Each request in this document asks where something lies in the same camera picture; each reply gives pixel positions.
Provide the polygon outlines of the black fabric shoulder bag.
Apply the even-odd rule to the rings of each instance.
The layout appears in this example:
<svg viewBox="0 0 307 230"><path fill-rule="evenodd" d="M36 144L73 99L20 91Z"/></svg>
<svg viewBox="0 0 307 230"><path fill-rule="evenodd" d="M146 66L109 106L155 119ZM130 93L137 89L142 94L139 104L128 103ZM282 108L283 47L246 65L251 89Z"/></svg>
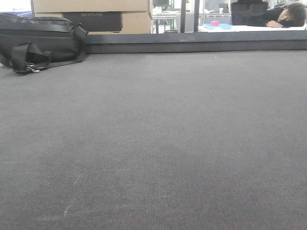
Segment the black fabric shoulder bag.
<svg viewBox="0 0 307 230"><path fill-rule="evenodd" d="M84 60L88 31L60 17L0 15L0 62L18 74Z"/></svg>

